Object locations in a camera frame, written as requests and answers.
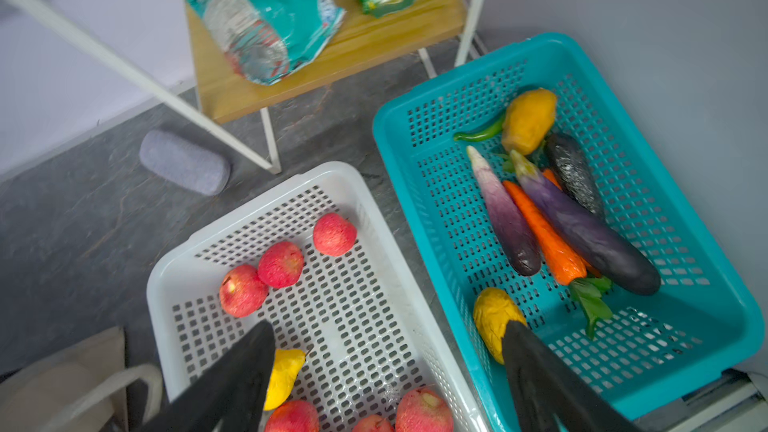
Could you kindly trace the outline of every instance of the dark eggplant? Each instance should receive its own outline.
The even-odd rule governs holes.
[[[554,132],[546,140],[544,153],[563,190],[573,200],[605,220],[605,205],[600,190],[578,141],[568,134]]]
[[[510,156],[525,193],[587,263],[634,294],[652,295],[659,291],[661,276],[642,252],[598,216],[566,196],[520,153],[513,150]]]
[[[542,268],[542,254],[538,251],[533,231],[488,161],[472,146],[467,147],[467,155],[485,200],[491,226],[510,265],[525,277],[537,274]]]

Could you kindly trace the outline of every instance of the carrot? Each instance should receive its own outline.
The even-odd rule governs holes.
[[[504,188],[522,212],[539,245],[542,246],[544,260],[549,265],[549,271],[554,276],[554,280],[561,285],[568,285],[575,278],[587,277],[584,261],[554,231],[533,201],[525,195],[523,189],[509,180],[504,181]]]
[[[554,176],[554,172],[552,172],[551,168],[545,168],[542,174],[544,174],[544,177],[548,178],[549,181],[555,184],[560,190],[563,189],[563,187],[560,185],[560,182],[558,182],[558,178]]]
[[[544,177],[548,178],[549,181],[555,184],[560,190],[563,189],[563,187],[560,185],[560,182],[558,182],[558,178],[554,176],[554,172],[552,172],[551,168],[545,168],[542,174],[544,174]],[[589,271],[590,274],[594,275],[597,278],[600,278],[603,276],[600,272],[598,272],[596,268],[588,264],[587,261],[585,261],[581,256],[579,258],[584,262],[584,265],[587,267],[587,270]]]

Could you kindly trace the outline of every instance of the purple eggplant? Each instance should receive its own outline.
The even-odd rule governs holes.
[[[658,292],[661,276],[635,246],[568,197],[520,153],[513,150],[510,157],[520,187],[585,261],[629,292],[638,295]]]
[[[509,263],[520,275],[528,277],[537,274],[542,268],[542,256],[538,251],[536,237],[523,214],[480,152],[469,146],[467,155],[480,185],[480,193],[485,199],[491,226]]]

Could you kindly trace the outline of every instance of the gray wall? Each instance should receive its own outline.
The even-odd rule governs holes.
[[[767,0],[486,0],[489,47],[569,34],[768,312]],[[768,350],[745,364],[768,373]]]

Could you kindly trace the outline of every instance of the green chili pepper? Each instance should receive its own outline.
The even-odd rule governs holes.
[[[504,128],[504,119],[506,119],[507,113],[502,112],[498,115],[496,120],[485,129],[477,130],[476,132],[457,132],[453,135],[454,140],[466,140],[467,142],[480,142],[483,140],[491,139],[502,133]]]

